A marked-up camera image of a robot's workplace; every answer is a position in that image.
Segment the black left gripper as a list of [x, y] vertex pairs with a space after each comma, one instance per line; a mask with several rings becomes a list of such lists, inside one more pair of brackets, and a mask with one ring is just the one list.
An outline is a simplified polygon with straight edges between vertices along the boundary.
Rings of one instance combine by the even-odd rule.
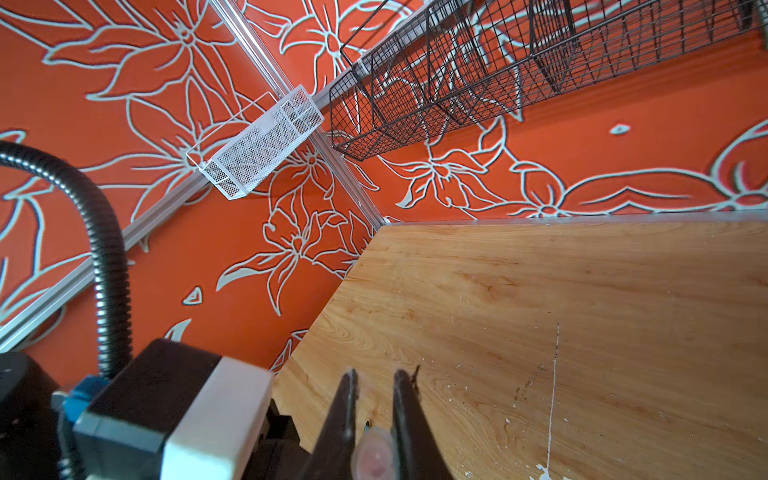
[[[1, 477], [57, 479], [61, 452], [58, 413], [51, 397], [58, 384], [28, 355], [1, 355]], [[242, 477], [297, 479], [309, 459], [290, 416], [271, 403]]]

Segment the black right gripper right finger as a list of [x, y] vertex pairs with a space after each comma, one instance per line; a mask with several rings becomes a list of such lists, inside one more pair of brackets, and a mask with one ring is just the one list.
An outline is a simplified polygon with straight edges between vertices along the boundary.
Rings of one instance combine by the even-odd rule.
[[394, 374], [392, 436], [397, 479], [452, 479], [421, 408], [415, 375]]

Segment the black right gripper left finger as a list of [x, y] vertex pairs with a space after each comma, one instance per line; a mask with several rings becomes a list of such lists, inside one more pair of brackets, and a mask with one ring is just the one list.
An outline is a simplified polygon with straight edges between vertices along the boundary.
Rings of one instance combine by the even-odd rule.
[[358, 374], [355, 369], [341, 378], [315, 447], [299, 479], [351, 479], [351, 458], [356, 439]]

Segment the pinkish clear pen cap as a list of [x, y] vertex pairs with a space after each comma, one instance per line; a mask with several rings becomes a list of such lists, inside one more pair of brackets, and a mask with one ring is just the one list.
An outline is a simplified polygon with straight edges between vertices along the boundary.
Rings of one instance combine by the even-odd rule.
[[395, 480], [396, 449], [392, 435], [379, 427], [366, 428], [350, 462], [354, 480]]

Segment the clear plastic bin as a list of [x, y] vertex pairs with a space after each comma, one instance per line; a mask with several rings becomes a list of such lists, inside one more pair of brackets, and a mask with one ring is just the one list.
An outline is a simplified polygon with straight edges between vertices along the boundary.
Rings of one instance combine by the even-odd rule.
[[186, 151], [187, 159], [228, 200], [256, 189], [323, 123], [302, 86], [265, 108], [257, 100], [216, 124]]

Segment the aluminium frame rails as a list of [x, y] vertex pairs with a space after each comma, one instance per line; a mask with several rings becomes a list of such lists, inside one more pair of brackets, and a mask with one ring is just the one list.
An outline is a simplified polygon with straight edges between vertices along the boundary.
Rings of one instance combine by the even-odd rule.
[[[767, 26], [362, 161], [329, 90], [435, 1], [5, 1], [1, 138], [68, 160], [124, 230], [134, 335], [291, 346], [387, 224], [763, 211]], [[323, 123], [247, 196], [187, 159], [294, 88]]]

